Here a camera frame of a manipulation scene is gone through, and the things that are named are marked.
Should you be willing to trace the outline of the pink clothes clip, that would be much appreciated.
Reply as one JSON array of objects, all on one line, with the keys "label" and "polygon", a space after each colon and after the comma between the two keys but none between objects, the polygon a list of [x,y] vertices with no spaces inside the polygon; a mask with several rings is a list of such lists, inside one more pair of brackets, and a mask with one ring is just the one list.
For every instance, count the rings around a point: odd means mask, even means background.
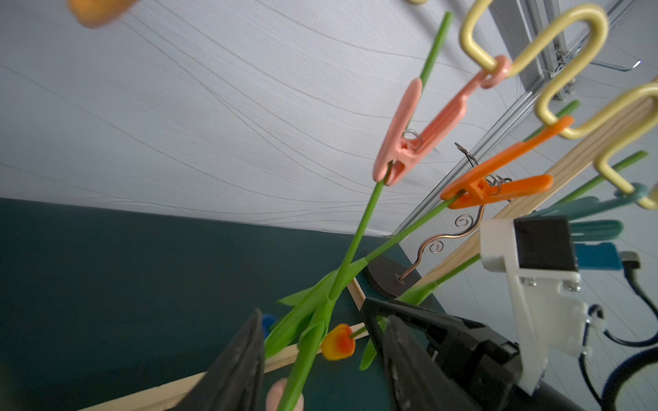
[{"label": "pink clothes clip", "polygon": [[478,72],[448,102],[433,121],[413,139],[405,136],[410,132],[408,125],[416,111],[423,82],[414,79],[406,89],[397,111],[392,118],[387,135],[375,159],[373,180],[393,186],[399,183],[410,171],[434,150],[434,148],[460,123],[467,112],[470,96],[479,88],[495,87],[507,78],[512,61],[506,56],[497,56],[498,67],[493,73],[486,70]]}]

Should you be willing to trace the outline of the yellow wavy clothes hanger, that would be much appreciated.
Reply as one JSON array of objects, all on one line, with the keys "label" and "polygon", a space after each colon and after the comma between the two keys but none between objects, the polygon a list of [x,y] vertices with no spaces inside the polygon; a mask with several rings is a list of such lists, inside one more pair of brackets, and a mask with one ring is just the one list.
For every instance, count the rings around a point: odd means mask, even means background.
[{"label": "yellow wavy clothes hanger", "polygon": [[[580,5],[579,1],[494,1],[489,6],[489,15],[484,20],[496,26],[501,40],[505,43],[507,56],[515,58],[558,14],[577,5]],[[472,153],[485,154],[503,138],[503,126],[512,128],[532,114],[531,105],[534,103],[534,98],[538,96],[543,86],[566,67],[559,66],[555,51],[558,48],[570,52],[580,49],[580,53],[589,39],[587,32],[584,24],[577,24],[560,35],[551,46],[545,48],[528,68],[516,77],[504,80],[502,86],[495,90],[503,99],[502,103],[495,106],[495,112],[500,114],[500,119],[491,126],[486,126],[481,140],[469,144]],[[611,33],[608,44],[601,49],[605,58],[622,56],[621,63],[611,64],[625,67],[633,65],[637,58],[615,44],[615,36]],[[588,70],[584,70],[574,78],[580,80],[583,85],[581,87],[575,85],[574,96],[567,100],[598,97],[608,99],[613,97],[613,90],[623,88],[619,83],[620,80],[628,86],[631,80],[640,79],[639,75],[631,75],[629,72],[618,75],[613,72],[614,70],[591,65]],[[563,90],[556,94],[555,99],[562,101],[566,99],[566,95]]]}]

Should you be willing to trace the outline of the teal clothes clip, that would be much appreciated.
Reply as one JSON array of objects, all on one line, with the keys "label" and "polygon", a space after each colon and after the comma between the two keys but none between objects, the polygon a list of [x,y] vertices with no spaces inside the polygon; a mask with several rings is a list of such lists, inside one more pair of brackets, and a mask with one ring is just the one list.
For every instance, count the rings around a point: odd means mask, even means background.
[{"label": "teal clothes clip", "polygon": [[635,191],[627,195],[618,190],[615,198],[607,201],[599,201],[598,198],[590,196],[579,198],[571,202],[552,205],[547,209],[535,211],[522,219],[540,219],[541,217],[565,217],[569,221],[569,228],[573,242],[587,241],[612,241],[620,237],[624,225],[618,220],[597,220],[583,223],[575,223],[575,220],[591,217],[602,212],[608,212],[625,205],[636,203],[648,193],[648,189],[641,183],[632,183]]}]

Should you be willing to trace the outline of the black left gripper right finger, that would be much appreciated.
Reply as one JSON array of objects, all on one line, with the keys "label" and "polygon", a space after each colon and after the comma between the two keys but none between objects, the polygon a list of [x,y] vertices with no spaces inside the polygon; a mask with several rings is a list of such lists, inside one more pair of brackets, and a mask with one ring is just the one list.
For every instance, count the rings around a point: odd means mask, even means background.
[{"label": "black left gripper right finger", "polygon": [[392,410],[477,410],[478,404],[431,360],[409,327],[391,317],[382,359]]}]

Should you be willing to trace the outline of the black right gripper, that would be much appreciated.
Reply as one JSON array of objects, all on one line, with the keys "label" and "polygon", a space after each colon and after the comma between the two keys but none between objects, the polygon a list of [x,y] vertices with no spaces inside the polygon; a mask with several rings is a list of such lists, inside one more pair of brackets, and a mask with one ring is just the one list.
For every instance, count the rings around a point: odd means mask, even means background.
[{"label": "black right gripper", "polygon": [[367,299],[361,313],[384,369],[383,335],[389,319],[398,317],[431,360],[478,404],[477,410],[579,408],[547,384],[531,395],[521,390],[517,385],[522,373],[519,346],[487,325],[404,302],[377,299]]}]

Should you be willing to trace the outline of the blue tulip flower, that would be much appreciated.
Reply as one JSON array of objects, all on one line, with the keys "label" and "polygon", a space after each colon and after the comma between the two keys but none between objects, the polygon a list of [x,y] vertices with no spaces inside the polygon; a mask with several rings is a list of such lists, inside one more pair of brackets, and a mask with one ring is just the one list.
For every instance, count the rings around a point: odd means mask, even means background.
[{"label": "blue tulip flower", "polygon": [[501,186],[495,186],[493,188],[484,183],[481,189],[483,198],[478,200],[473,190],[469,192],[466,190],[466,184],[476,181],[476,173],[478,171],[484,172],[499,169],[555,137],[560,131],[566,130],[574,122],[572,113],[579,106],[579,101],[573,101],[557,114],[558,120],[554,125],[538,128],[536,133],[528,139],[508,147],[505,151],[500,152],[487,160],[487,162],[477,166],[473,171],[462,176],[457,182],[457,188],[446,189],[444,191],[447,194],[447,199],[443,200],[440,205],[406,229],[403,229],[396,236],[389,238],[387,242],[375,251],[359,260],[355,260],[354,256],[363,239],[365,227],[375,210],[376,202],[383,189],[383,185],[378,183],[375,186],[371,201],[368,203],[367,210],[363,215],[363,221],[353,237],[351,246],[341,266],[325,275],[314,287],[299,291],[291,296],[286,296],[279,301],[291,307],[292,310],[282,320],[279,320],[267,329],[269,334],[265,338],[265,358],[273,358],[281,351],[291,347],[293,341],[297,341],[298,354],[300,356],[308,356],[310,361],[314,361],[316,352],[320,350],[321,343],[326,339],[336,301],[343,290],[352,283],[356,275],[367,267],[370,262],[374,261],[393,246],[399,244],[404,238],[445,209],[474,207],[476,205],[484,206],[503,200],[516,200],[531,195],[539,195],[552,188],[553,177],[549,175],[533,176],[524,180],[503,183]]}]

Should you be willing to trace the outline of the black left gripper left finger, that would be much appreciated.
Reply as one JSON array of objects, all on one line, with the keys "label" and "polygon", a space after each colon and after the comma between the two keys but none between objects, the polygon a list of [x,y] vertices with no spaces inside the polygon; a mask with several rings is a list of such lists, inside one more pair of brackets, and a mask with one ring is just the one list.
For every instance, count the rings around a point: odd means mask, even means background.
[{"label": "black left gripper left finger", "polygon": [[176,410],[258,408],[265,367],[263,314],[255,310]]}]

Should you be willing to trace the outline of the pink tulip flower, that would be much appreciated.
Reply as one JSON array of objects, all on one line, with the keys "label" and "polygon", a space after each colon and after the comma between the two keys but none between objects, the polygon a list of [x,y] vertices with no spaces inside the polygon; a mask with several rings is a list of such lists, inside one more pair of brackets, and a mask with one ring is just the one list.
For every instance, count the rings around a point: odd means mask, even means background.
[{"label": "pink tulip flower", "polygon": [[265,340],[267,359],[281,352],[293,341],[297,341],[298,350],[288,379],[276,383],[267,394],[267,410],[294,410],[301,404],[303,387],[317,352],[329,333],[336,302],[352,279],[367,265],[365,258],[355,260],[354,257],[383,188],[401,181],[445,138],[443,128],[446,115],[443,113],[437,115],[418,137],[408,140],[404,135],[409,132],[408,125],[421,99],[423,87],[428,82],[438,54],[445,43],[452,21],[453,13],[447,12],[435,35],[421,75],[410,83],[399,103],[375,160],[373,171],[375,188],[341,265],[327,274],[310,291],[297,293],[296,305],[282,320],[279,320]]}]

